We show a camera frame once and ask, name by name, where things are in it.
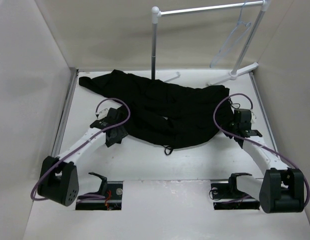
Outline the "black trousers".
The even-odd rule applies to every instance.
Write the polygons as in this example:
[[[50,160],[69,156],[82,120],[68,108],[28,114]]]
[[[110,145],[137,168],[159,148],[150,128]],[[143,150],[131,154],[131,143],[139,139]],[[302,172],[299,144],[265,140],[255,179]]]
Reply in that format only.
[[[210,141],[219,132],[216,124],[228,127],[234,117],[230,102],[223,101],[230,89],[223,85],[191,88],[120,70],[80,77],[79,85],[125,102],[120,111],[130,115],[128,134],[171,151]]]

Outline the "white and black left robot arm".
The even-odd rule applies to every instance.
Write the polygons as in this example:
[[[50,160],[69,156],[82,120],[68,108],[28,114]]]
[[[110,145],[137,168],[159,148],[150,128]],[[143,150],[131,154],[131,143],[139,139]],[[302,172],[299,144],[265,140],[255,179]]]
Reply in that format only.
[[[78,196],[100,200],[107,195],[107,178],[94,172],[88,174],[100,178],[101,182],[93,183],[89,193],[80,191],[78,170],[98,148],[122,142],[128,135],[124,124],[131,112],[125,115],[119,109],[110,108],[103,118],[100,115],[97,114],[85,134],[68,150],[43,160],[39,180],[31,192],[34,201],[51,200],[68,207]]]

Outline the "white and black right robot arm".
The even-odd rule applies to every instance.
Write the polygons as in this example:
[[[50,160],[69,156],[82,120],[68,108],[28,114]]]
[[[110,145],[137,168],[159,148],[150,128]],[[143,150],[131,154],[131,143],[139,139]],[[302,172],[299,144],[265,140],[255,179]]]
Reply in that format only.
[[[290,168],[273,150],[267,150],[262,134],[252,129],[252,112],[236,109],[230,132],[263,174],[257,179],[250,173],[232,173],[227,192],[233,198],[243,193],[259,201],[265,213],[299,213],[304,210],[304,175]]]

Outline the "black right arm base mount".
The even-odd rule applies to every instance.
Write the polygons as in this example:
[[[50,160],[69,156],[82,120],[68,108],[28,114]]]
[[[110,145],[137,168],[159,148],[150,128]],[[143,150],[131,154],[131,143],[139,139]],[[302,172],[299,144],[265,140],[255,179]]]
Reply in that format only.
[[[210,184],[209,198],[212,200],[213,209],[226,210],[259,210],[260,202],[247,193],[233,190],[226,181],[213,181]]]

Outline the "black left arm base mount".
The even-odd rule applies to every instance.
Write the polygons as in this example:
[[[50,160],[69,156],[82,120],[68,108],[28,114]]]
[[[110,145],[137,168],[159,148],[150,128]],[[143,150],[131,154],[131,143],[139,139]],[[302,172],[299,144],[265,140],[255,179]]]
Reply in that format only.
[[[95,172],[80,185],[75,204],[77,211],[120,211],[124,192],[123,181],[109,181],[106,176]]]

